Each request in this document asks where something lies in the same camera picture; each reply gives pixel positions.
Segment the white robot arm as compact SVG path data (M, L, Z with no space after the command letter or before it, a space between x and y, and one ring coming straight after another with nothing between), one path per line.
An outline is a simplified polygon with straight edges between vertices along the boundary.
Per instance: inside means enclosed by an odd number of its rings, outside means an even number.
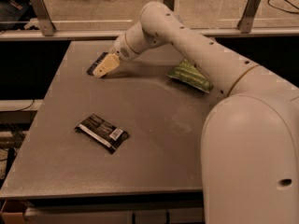
M160 2L94 67L102 77L171 44L220 91L202 131L206 224L299 224L298 90L263 66L184 26Z

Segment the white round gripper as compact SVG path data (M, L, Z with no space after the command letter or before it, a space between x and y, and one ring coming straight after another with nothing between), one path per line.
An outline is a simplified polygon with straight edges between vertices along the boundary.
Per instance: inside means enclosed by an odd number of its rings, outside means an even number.
M123 33L113 43L106 58L101 62L102 74L95 77L103 77L120 65L120 59L131 61L139 53L137 52L138 36L134 33Z

